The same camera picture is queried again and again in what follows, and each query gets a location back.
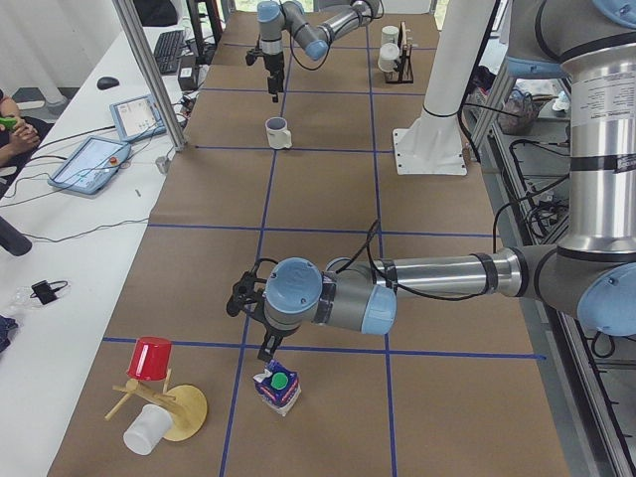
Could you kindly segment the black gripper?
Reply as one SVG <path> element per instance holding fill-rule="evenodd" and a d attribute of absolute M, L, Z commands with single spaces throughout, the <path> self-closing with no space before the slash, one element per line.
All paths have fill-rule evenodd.
<path fill-rule="evenodd" d="M 264 55 L 265 69 L 268 71 L 267 88 L 272 94 L 271 100 L 279 103 L 279 93 L 284 91 L 284 53 L 280 52 L 274 55 Z"/>
<path fill-rule="evenodd" d="M 258 350 L 257 357 L 260 360 L 271 360 L 272 352 L 275 351 L 278 346 L 282 343 L 282 340 L 286 337 L 286 331 L 280 330 L 277 328 L 273 328 L 270 326 L 266 327 L 265 335 L 263 337 L 263 342 L 261 347 Z"/>

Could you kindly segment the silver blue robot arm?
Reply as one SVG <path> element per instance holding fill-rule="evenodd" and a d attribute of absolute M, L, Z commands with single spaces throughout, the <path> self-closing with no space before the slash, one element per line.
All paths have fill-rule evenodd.
<path fill-rule="evenodd" d="M 298 1 L 260 1 L 256 10 L 259 34 L 255 46 L 245 54 L 245 62 L 252 66 L 257 58 L 263 58 L 267 90 L 277 103 L 284 91 L 284 32 L 310 60 L 320 61 L 327 58 L 334 42 L 381 18 L 384 12 L 382 1 L 350 1 L 340 13 L 312 25 Z"/>
<path fill-rule="evenodd" d="M 449 301 L 527 297 L 602 333 L 634 333 L 635 5 L 517 1 L 507 66 L 518 79 L 571 81 L 566 235 L 490 254 L 337 261 L 326 271 L 287 258 L 257 298 L 263 361 L 305 321 L 387 334 L 404 293 Z"/>

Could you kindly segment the person's hand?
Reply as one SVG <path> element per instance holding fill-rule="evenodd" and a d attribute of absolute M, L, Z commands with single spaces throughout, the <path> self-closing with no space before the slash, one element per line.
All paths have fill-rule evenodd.
<path fill-rule="evenodd" d="M 28 152 L 36 148 L 40 142 L 38 131 L 24 119 L 17 117 L 8 144 L 11 152 L 14 154 Z"/>

